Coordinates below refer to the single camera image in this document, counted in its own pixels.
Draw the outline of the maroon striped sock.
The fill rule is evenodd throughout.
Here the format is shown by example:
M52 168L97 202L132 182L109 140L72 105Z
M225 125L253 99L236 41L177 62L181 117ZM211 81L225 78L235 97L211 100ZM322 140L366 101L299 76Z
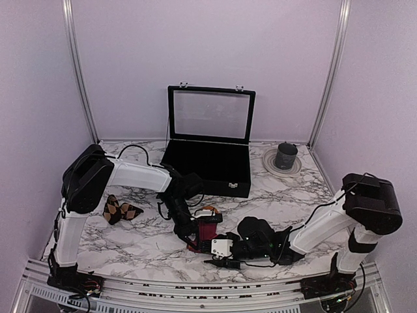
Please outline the maroon striped sock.
M204 206L204 207L202 207L202 209L216 209L216 208L214 208L213 206ZM199 232L197 233L197 236L199 237L199 243L201 241L204 241L204 240L211 240L211 239L216 238L216 236L217 236L216 230L217 230L217 225L219 223L217 223L217 224L215 224L215 223L206 223L206 222L203 222L202 220L197 220L197 219L194 219L194 220L196 220L198 222ZM187 247L187 249L192 251L192 252L195 252L195 253L201 253L199 251L199 248L188 248Z

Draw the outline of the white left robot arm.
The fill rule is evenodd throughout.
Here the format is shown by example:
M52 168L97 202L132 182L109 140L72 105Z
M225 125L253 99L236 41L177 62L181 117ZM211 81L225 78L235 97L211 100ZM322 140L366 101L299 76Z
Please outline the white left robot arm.
M156 192L175 224L177 237L193 249L198 248L199 226L186 203L203 191L203 181L196 173L181 175L168 164L127 162L92 144L63 174L61 206L54 225L55 244L48 256L50 286L77 290L89 278L78 272L79 241L89 213L98 207L109 186Z

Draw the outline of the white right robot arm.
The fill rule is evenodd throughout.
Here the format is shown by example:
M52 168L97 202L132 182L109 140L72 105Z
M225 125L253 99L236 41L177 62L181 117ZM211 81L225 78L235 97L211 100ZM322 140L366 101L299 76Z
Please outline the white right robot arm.
M355 274L379 239L397 231L403 223L393 184L371 174L350 173L331 202L318 205L297 228L275 231L264 219L247 216L237 234L213 238L210 264L240 269L246 260L268 258L271 266L292 265L317 245L345 228L352 227L347 244L331 259L325 275L300 281L304 298L323 297L353 290Z

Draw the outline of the brown argyle sock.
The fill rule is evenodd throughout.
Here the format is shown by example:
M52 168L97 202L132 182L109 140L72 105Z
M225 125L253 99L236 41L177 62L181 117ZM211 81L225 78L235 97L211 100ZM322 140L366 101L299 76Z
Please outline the brown argyle sock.
M126 202L120 204L117 198L110 194L105 202L102 216L110 225L114 225L120 220L133 220L142 213L144 210L141 208Z

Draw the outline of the beige ceramic plate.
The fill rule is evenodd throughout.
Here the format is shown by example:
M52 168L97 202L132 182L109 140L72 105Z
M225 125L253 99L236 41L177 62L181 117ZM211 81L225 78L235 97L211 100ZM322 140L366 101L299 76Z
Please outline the beige ceramic plate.
M302 163L297 155L287 156L278 148L267 150L262 156L265 170L276 177L297 177L300 174Z

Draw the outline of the black display case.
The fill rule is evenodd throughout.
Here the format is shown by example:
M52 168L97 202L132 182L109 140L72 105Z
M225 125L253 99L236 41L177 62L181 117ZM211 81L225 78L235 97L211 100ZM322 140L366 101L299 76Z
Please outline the black display case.
M196 173L206 195L247 198L255 97L242 88L168 86L169 140L161 163L183 176Z

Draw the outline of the dark grey ceramic mug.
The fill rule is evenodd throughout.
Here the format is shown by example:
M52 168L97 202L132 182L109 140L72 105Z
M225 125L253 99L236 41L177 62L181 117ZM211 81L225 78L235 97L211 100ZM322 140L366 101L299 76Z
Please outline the dark grey ceramic mug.
M275 166L280 170L290 170L293 167L298 149L295 144L283 142L278 145Z

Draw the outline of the aluminium front rail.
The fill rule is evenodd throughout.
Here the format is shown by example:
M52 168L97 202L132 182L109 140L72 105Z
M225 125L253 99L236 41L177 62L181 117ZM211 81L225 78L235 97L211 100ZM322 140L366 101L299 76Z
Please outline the aluminium front rail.
M48 285L47 263L29 260L12 312L391 312L374 263L357 287L308 299L302 277L249 282L163 282L105 275L99 294L75 299Z

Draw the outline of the left aluminium corner post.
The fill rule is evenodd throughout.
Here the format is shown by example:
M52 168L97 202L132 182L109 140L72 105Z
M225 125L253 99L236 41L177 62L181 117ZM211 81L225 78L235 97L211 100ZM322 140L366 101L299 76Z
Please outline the left aluminium corner post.
M65 20L65 29L68 39L68 47L70 52L70 57L72 61L72 67L74 70L76 85L78 88L79 97L81 100L81 105L83 108L84 116L87 122L87 128L92 142L98 143L100 141L98 136L98 131L94 122L93 111L89 102L89 97L87 94L87 88L85 80L83 77L83 71L81 66L81 59L79 56L78 42L76 36L76 26L74 22L74 15L72 10L72 1L63 0L63 16Z

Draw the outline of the aluminium corner post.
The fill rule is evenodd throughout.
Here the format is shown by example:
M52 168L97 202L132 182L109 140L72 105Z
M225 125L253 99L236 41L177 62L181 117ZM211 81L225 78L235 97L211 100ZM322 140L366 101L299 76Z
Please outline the aluminium corner post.
M98 131L94 122L93 111L89 102L89 97L87 94L87 88L85 80L83 77L83 71L81 66L81 59L79 56L78 42L76 36L76 26L74 22L74 15L72 10L72 1L63 0L63 16L65 20L65 29L68 39L68 47L70 52L70 57L72 61L72 67L74 70L76 85L78 88L79 97L81 100L81 105L83 108L84 116L87 122L87 128L92 142L98 143L100 141L98 136Z
M334 83L338 73L339 66L341 64L342 55L344 51L347 28L349 23L349 16L351 12L351 0L342 0L339 10L338 24L336 27L336 35L334 40L334 47L332 50L332 56L330 59L330 65L326 81L324 83L324 89L319 103L319 110L317 112L315 122L309 137L308 147L314 149L317 140L319 138L320 131L323 127L326 112L330 104L330 98L332 95Z

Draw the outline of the right aluminium corner post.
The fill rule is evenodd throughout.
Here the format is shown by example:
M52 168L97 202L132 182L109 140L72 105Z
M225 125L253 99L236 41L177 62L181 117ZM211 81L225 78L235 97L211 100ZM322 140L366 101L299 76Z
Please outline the right aluminium corner post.
M315 122L309 137L308 147L314 149L317 140L319 138L320 131L323 127L326 112L330 104L330 98L332 95L334 83L338 73L339 66L341 64L342 55L344 51L347 28L349 23L349 16L351 12L351 0L342 0L339 10L338 24L336 27L336 35L334 40L334 47L332 50L332 56L330 59L330 65L326 81L324 83L324 89L319 103L319 110L317 112Z

